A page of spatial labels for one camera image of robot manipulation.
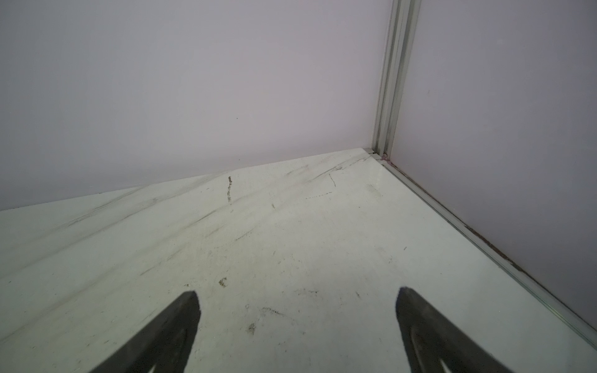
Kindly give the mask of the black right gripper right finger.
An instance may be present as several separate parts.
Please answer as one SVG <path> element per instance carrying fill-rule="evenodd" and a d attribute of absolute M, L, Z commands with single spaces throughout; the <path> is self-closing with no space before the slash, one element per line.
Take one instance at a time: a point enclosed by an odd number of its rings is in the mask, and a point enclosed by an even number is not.
<path fill-rule="evenodd" d="M 412 288 L 400 288 L 396 319 L 413 372 L 511 371 Z"/>

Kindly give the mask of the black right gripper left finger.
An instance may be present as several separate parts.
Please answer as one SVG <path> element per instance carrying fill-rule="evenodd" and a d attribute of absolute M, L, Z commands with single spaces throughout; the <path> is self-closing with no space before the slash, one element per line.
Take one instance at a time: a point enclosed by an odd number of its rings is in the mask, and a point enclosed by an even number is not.
<path fill-rule="evenodd" d="M 94 372 L 183 372 L 197 335 L 201 308 L 184 292 Z"/>

